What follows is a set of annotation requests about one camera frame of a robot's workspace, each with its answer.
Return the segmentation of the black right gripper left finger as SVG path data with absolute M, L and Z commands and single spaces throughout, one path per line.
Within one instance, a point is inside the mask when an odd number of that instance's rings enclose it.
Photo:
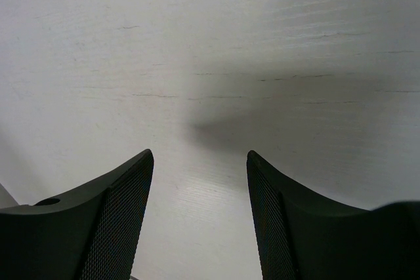
M 152 183 L 144 150 L 34 205 L 1 210 L 2 279 L 129 279 Z

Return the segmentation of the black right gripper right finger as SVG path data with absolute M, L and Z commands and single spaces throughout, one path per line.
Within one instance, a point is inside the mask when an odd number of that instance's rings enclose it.
M 364 210 L 334 201 L 247 155 L 264 279 L 418 279 L 419 203 Z

